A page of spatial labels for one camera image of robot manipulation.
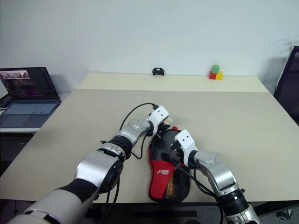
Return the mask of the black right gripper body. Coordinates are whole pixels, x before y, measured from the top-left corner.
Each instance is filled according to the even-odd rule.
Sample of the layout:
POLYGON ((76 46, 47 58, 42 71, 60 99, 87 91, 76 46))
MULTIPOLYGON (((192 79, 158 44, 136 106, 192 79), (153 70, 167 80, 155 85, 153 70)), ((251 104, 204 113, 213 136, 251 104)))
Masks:
POLYGON ((176 164, 180 165, 184 163, 184 153, 178 141, 175 141, 171 144, 169 158, 176 164))

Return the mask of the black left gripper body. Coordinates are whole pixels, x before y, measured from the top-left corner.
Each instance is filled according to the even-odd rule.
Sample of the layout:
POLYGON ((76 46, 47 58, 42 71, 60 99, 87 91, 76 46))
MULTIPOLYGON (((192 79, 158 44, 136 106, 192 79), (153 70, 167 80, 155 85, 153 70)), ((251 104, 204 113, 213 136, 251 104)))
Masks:
POLYGON ((156 133, 156 137, 158 137, 159 139, 161 139, 164 135, 164 133, 171 127, 171 125, 165 124, 165 123, 161 123, 158 126, 157 129, 157 133, 156 133))

